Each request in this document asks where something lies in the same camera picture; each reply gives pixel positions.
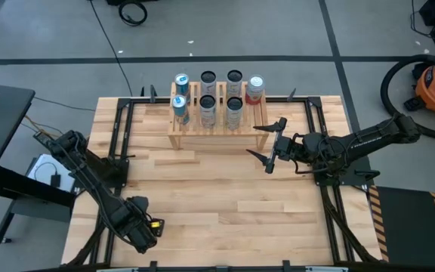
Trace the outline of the Celsius Peach Vibe can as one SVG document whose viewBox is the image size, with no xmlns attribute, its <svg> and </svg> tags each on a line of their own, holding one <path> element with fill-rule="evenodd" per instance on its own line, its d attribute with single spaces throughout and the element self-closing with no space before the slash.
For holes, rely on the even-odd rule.
<svg viewBox="0 0 435 272">
<path fill-rule="evenodd" d="M 216 75 L 208 70 L 200 76 L 201 95 L 211 95 L 216 97 Z"/>
<path fill-rule="evenodd" d="M 200 122 L 204 128 L 212 128 L 216 123 L 216 100 L 211 95 L 203 95 L 199 100 Z"/>
</svg>

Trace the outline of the black hazard-striped floor mat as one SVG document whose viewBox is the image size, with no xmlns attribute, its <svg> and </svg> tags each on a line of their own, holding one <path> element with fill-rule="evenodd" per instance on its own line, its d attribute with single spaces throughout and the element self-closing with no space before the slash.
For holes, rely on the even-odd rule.
<svg viewBox="0 0 435 272">
<path fill-rule="evenodd" d="M 435 267 L 435 193 L 372 186 L 369 204 L 384 261 Z"/>
</svg>

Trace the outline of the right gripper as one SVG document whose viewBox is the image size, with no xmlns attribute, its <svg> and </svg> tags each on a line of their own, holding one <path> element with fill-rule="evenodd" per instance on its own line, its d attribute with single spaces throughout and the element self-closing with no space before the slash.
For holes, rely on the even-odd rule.
<svg viewBox="0 0 435 272">
<path fill-rule="evenodd" d="M 254 129 L 259 131 L 276 133 L 269 158 L 253 150 L 247 150 L 247 152 L 256 157 L 262 163 L 262 165 L 265 166 L 265 172 L 267 174 L 273 173 L 276 159 L 289 161 L 292 157 L 293 149 L 296 148 L 296 143 L 291 138 L 287 138 L 282 135 L 286 124 L 287 119 L 280 117 L 279 120 L 274 122 L 272 125 L 254 126 Z"/>
</svg>

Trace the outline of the teal Red Bull can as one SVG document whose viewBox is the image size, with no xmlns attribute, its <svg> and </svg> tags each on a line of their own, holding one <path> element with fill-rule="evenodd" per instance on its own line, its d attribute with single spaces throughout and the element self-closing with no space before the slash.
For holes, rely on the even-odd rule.
<svg viewBox="0 0 435 272">
<path fill-rule="evenodd" d="M 176 95 L 171 105 L 177 122 L 186 125 L 190 120 L 186 98 L 183 95 Z"/>
<path fill-rule="evenodd" d="M 177 74 L 174 77 L 174 83 L 176 87 L 176 94 L 184 96 L 186 98 L 186 102 L 190 102 L 190 84 L 189 77 L 185 73 Z"/>
</svg>

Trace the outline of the black power adapter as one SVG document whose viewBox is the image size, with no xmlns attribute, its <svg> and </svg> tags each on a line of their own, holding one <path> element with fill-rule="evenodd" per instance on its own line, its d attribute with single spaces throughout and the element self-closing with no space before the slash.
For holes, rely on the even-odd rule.
<svg viewBox="0 0 435 272">
<path fill-rule="evenodd" d="M 53 138 L 51 136 L 41 131 L 36 132 L 33 137 L 44 147 L 47 147 L 48 144 L 53 141 Z"/>
</svg>

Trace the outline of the silver-top red-bottomed can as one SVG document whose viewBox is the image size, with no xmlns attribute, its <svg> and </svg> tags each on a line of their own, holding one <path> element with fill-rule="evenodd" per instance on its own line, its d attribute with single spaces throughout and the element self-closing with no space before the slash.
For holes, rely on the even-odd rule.
<svg viewBox="0 0 435 272">
<path fill-rule="evenodd" d="M 251 105 L 259 104 L 264 94 L 264 89 L 265 89 L 264 78 L 259 75 L 251 76 L 245 91 L 246 103 Z"/>
</svg>

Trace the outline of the white paper sheet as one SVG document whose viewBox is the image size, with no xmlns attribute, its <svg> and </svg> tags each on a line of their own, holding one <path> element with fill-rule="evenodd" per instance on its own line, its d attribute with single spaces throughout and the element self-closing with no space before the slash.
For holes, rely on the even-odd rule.
<svg viewBox="0 0 435 272">
<path fill-rule="evenodd" d="M 29 173 L 26 176 L 40 183 L 50 185 L 51 176 L 59 174 L 61 182 L 58 189 L 72 193 L 74 191 L 75 179 L 70 177 L 69 173 L 70 171 L 51 155 L 42 154 L 30 167 Z"/>
</svg>

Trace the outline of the Celsius Tropical Vibe can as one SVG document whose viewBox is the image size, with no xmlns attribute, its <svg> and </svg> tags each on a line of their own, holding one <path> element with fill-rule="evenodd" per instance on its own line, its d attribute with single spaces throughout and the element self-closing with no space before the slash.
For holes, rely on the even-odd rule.
<svg viewBox="0 0 435 272">
<path fill-rule="evenodd" d="M 239 70 L 231 70 L 227 74 L 227 96 L 241 97 L 242 73 Z"/>
<path fill-rule="evenodd" d="M 240 97 L 230 97 L 227 101 L 226 124 L 231 131 L 239 127 L 242 117 L 242 105 Z"/>
</svg>

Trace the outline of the wooden slatted shelf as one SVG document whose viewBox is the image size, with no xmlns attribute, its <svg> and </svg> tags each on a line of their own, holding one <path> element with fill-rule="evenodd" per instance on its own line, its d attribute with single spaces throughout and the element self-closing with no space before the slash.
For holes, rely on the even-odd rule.
<svg viewBox="0 0 435 272">
<path fill-rule="evenodd" d="M 242 82 L 242 116 L 239 127 L 236 130 L 229 130 L 226 124 L 227 119 L 227 83 L 217 82 L 217 104 L 216 104 L 216 123 L 212 128 L 205 128 L 201 124 L 201 113 L 199 99 L 202 96 L 201 83 L 190 82 L 189 90 L 191 102 L 187 107 L 190 121 L 186 125 L 178 122 L 174 114 L 172 103 L 170 103 L 170 122 L 168 127 L 168 137 L 175 150 L 180 148 L 181 139 L 184 137 L 245 137 L 254 138 L 258 150 L 264 148 L 268 139 L 268 132 L 258 131 L 254 126 L 268 125 L 266 95 L 261 96 L 259 104 L 247 104 L 245 101 L 245 90 L 248 83 Z"/>
</svg>

